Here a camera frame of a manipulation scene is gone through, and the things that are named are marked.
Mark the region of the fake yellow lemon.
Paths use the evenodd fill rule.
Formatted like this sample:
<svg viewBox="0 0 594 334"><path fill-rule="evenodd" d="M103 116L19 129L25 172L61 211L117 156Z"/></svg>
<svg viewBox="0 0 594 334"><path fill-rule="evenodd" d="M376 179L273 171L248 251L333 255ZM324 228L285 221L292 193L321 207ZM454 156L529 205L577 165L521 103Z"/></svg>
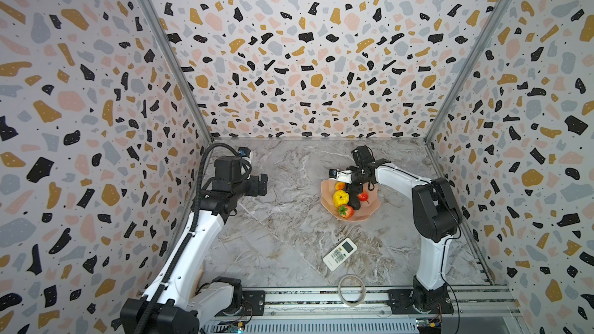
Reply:
<svg viewBox="0 0 594 334"><path fill-rule="evenodd" d="M344 190L337 190L333 195L333 203L336 208L340 208L349 203L350 195Z"/></svg>

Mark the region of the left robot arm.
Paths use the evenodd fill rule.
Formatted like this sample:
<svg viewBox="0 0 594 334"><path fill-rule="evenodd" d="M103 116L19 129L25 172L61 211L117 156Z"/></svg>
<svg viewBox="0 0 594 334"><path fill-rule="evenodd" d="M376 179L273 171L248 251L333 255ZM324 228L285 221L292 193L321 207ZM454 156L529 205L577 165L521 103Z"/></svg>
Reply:
<svg viewBox="0 0 594 334"><path fill-rule="evenodd" d="M126 333L200 333L218 315L242 317L248 308L241 280L200 283L204 258L243 196L264 196L266 174L252 172L252 151L215 142L204 151L196 195L182 235L141 298L123 305Z"/></svg>

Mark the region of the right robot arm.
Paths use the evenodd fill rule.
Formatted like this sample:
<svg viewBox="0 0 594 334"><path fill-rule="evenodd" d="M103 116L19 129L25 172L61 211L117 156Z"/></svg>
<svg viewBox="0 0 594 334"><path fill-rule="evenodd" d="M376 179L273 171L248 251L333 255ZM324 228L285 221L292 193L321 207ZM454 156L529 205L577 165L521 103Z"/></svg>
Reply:
<svg viewBox="0 0 594 334"><path fill-rule="evenodd" d="M411 200L414 226L421 235L421 254L408 304L422 313L433 310L448 297L444 269L450 241L461 236L462 215L450 183L411 174L385 159L352 165L339 180L357 188L366 183L382 185Z"/></svg>

